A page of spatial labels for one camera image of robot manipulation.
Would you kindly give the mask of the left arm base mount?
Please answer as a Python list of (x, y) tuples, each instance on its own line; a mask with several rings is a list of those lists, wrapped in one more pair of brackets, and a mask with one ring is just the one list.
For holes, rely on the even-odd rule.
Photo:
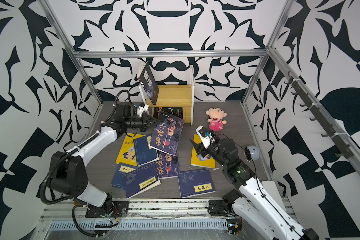
[(126, 215), (129, 209), (129, 201), (110, 201), (105, 202), (102, 207), (94, 207), (89, 205), (86, 211), (86, 218), (100, 218), (109, 216), (110, 218), (118, 218)]

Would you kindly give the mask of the purple book orange calligraphy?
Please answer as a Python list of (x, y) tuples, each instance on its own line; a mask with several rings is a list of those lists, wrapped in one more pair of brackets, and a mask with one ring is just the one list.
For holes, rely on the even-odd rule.
[(150, 147), (176, 156), (185, 120), (161, 112), (159, 114), (159, 121), (151, 135)]

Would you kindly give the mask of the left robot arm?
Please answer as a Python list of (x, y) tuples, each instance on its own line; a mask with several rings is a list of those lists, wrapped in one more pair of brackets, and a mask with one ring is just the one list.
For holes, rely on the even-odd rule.
[(148, 114), (149, 106), (130, 102), (113, 104), (109, 117), (87, 140), (67, 152), (56, 152), (51, 158), (49, 172), (41, 183), (40, 199), (46, 205), (73, 200), (84, 206), (109, 211), (112, 196), (89, 182), (86, 167), (109, 144), (127, 134), (128, 130), (145, 132), (159, 120)]

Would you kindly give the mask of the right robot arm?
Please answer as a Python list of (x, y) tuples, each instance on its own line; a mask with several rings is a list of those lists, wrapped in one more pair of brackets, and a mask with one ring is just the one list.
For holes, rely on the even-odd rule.
[(215, 159), (227, 181), (235, 187), (223, 197), (227, 213), (241, 217), (267, 240), (319, 239), (313, 229), (302, 227), (272, 198), (255, 172), (239, 158), (232, 139), (192, 145), (197, 154)]

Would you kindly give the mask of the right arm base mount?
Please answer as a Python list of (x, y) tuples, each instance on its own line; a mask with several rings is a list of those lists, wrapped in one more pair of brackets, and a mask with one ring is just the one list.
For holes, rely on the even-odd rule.
[(227, 200), (209, 200), (208, 213), (213, 216), (236, 216), (232, 203)]

